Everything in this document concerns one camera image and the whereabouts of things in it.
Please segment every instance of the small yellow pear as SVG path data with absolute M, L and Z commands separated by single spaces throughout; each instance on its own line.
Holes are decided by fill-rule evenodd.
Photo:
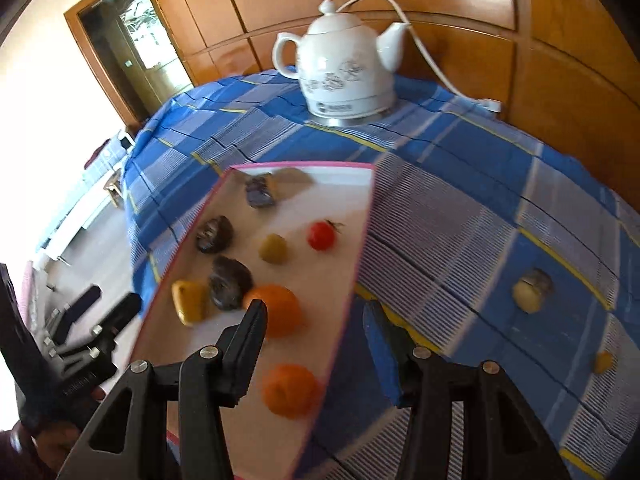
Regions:
M 207 287 L 202 283 L 177 280 L 171 286 L 175 312 L 182 324 L 191 326 L 207 317 Z

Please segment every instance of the tangerine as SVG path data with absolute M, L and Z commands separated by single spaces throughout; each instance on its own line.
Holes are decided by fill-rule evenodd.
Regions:
M 271 413 L 286 418 L 300 418 L 311 412 L 319 392 L 318 381 L 302 365 L 278 365 L 262 380 L 262 402 Z
M 248 309 L 253 300 L 262 300 L 267 306 L 267 337 L 292 334 L 302 325 L 300 302 L 288 288 L 274 283 L 256 286 L 244 295 L 244 309 Z

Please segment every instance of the red cherry tomato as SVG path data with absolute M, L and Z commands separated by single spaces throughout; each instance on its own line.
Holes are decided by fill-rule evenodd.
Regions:
M 335 233 L 335 224 L 328 220 L 314 222 L 306 234 L 306 241 L 316 251 L 326 251 L 335 244 Z

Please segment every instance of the kettle spout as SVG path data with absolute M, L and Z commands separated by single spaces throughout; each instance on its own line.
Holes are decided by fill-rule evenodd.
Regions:
M 376 40 L 380 63 L 389 72 L 398 70 L 402 62 L 402 39 L 408 27 L 408 23 L 392 23 Z

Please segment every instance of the power cord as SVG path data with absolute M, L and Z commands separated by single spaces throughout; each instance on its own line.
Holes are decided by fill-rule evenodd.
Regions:
M 340 8 L 336 12 L 342 12 L 347 7 L 350 7 L 355 2 L 359 2 L 359 1 L 360 0 L 349 0 L 345 4 L 341 5 Z M 469 99 L 471 102 L 481 106 L 482 108 L 486 108 L 487 110 L 489 110 L 491 112 L 499 112 L 500 111 L 500 109 L 502 107 L 502 104 L 501 104 L 500 101 L 496 101 L 494 99 L 473 99 L 471 97 L 468 97 L 468 96 L 464 95 L 460 90 L 458 90 L 453 85 L 453 83 L 451 81 L 449 81 L 447 76 L 445 76 L 442 73 L 442 70 L 439 69 L 438 65 L 433 60 L 433 57 L 431 57 L 431 54 L 429 54 L 429 51 L 424 46 L 424 43 L 420 39 L 420 36 L 418 36 L 418 33 L 414 30 L 413 24 L 409 21 L 409 19 L 405 15 L 404 11 L 401 9 L 401 7 L 396 3 L 395 0 L 386 0 L 386 1 L 388 1 L 391 4 L 391 6 L 394 8 L 396 13 L 400 17 L 400 19 L 404 23 L 409 25 L 408 30 L 409 30 L 409 33 L 411 34 L 412 38 L 414 38 L 415 46 L 418 47 L 418 50 L 420 51 L 420 54 L 422 54 L 422 57 L 429 64 L 431 69 L 435 72 L 435 75 L 438 76 L 440 81 L 442 81 L 444 83 L 444 86 L 446 86 L 449 90 L 451 90 L 451 92 L 453 94 L 455 94 L 455 95 L 457 95 L 459 97 L 463 97 L 465 99 Z

